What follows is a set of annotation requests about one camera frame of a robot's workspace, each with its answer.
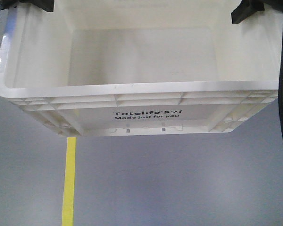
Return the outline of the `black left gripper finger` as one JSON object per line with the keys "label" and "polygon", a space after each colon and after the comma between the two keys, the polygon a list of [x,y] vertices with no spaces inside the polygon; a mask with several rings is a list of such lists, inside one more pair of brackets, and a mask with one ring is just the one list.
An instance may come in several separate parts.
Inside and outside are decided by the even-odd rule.
{"label": "black left gripper finger", "polygon": [[31,3],[46,12],[53,12],[55,1],[54,0],[20,0],[21,3]]}

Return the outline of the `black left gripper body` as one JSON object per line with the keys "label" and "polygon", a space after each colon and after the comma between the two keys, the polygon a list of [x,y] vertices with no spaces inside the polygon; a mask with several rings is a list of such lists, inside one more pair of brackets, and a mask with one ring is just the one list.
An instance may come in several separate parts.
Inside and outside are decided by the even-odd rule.
{"label": "black left gripper body", "polygon": [[16,5],[18,0],[0,0],[0,10],[9,9],[10,7]]}

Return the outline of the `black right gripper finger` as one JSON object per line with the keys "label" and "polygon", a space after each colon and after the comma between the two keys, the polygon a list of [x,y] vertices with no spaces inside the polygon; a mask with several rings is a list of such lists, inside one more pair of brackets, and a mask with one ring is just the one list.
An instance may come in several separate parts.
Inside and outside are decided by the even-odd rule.
{"label": "black right gripper finger", "polygon": [[231,12],[232,24],[239,24],[256,12],[265,10],[261,0],[242,0],[234,11]]}

